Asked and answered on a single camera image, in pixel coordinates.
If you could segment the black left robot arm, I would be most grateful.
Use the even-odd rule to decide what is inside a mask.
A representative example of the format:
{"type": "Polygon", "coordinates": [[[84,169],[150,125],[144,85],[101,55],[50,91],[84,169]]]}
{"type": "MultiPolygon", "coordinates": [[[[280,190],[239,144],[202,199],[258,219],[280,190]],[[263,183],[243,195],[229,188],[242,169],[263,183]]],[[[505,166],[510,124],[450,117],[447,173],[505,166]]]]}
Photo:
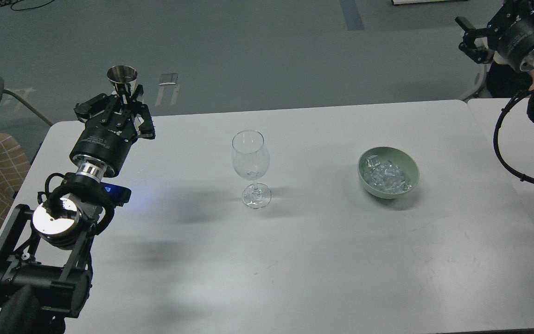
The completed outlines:
{"type": "Polygon", "coordinates": [[[74,108],[83,131],[70,151],[74,172],[51,173],[34,207],[19,204],[0,236],[0,334],[63,334],[93,284],[95,237],[132,191],[110,183],[139,139],[155,138],[150,110],[134,79],[113,79],[74,108]]]}

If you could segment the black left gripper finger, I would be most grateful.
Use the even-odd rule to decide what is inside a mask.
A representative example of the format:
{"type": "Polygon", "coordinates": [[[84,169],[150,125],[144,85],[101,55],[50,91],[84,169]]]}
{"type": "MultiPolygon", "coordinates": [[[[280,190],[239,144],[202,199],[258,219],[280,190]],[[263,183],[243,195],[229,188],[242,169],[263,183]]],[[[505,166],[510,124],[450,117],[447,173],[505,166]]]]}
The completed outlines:
{"type": "Polygon", "coordinates": [[[101,93],[86,102],[77,103],[74,107],[74,113],[82,123],[92,121],[101,125],[108,125],[112,118],[112,113],[119,106],[120,99],[118,95],[101,93]]]}
{"type": "Polygon", "coordinates": [[[135,86],[131,97],[129,98],[129,107],[131,110],[132,121],[135,127],[137,139],[154,140],[156,137],[155,126],[151,118],[151,113],[147,104],[139,100],[144,93],[141,84],[135,86]]]}

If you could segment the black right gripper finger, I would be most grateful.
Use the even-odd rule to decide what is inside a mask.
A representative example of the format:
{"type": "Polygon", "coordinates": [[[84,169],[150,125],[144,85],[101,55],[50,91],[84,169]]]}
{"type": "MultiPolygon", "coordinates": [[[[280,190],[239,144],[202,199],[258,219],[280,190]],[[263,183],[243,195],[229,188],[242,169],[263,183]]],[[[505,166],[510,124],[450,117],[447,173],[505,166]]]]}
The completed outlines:
{"type": "Polygon", "coordinates": [[[457,16],[454,21],[463,30],[463,40],[476,40],[496,34],[496,28],[476,28],[466,17],[457,16]]]}
{"type": "Polygon", "coordinates": [[[489,64],[494,61],[496,43],[491,39],[476,39],[475,41],[462,41],[458,48],[476,64],[489,64]]]}

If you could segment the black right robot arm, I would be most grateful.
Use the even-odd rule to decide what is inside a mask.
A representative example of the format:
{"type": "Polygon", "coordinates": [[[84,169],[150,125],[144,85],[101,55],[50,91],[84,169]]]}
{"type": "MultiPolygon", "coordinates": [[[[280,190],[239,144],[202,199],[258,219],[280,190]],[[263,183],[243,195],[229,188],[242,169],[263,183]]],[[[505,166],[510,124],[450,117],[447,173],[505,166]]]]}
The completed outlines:
{"type": "MultiPolygon", "coordinates": [[[[466,17],[455,22],[463,30],[458,48],[477,64],[489,64],[494,55],[517,73],[534,71],[534,0],[505,0],[485,27],[476,28],[466,17]]],[[[502,156],[499,132],[506,115],[520,101],[527,99],[526,115],[534,123],[534,89],[522,89],[508,101],[496,121],[492,145],[503,167],[522,182],[534,184],[534,178],[511,167],[502,156]]]]}

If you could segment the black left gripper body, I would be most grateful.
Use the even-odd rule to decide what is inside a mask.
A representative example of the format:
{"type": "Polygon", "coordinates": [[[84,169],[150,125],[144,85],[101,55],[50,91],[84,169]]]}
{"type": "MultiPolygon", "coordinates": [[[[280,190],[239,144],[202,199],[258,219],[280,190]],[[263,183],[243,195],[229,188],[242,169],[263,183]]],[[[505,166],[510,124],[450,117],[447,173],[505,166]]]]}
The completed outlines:
{"type": "Polygon", "coordinates": [[[132,110],[117,104],[91,108],[86,116],[85,128],[70,151],[70,160],[78,165],[85,156],[94,158],[106,165],[104,177],[117,177],[136,141],[132,110]]]}

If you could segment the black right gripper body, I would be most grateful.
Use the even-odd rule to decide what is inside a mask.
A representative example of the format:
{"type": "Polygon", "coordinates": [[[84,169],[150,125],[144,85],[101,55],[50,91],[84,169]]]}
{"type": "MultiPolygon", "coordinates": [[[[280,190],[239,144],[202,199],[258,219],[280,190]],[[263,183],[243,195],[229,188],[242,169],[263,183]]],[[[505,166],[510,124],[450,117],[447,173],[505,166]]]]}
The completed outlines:
{"type": "Polygon", "coordinates": [[[487,27],[490,48],[513,70],[534,70],[534,0],[505,0],[487,27]]]}

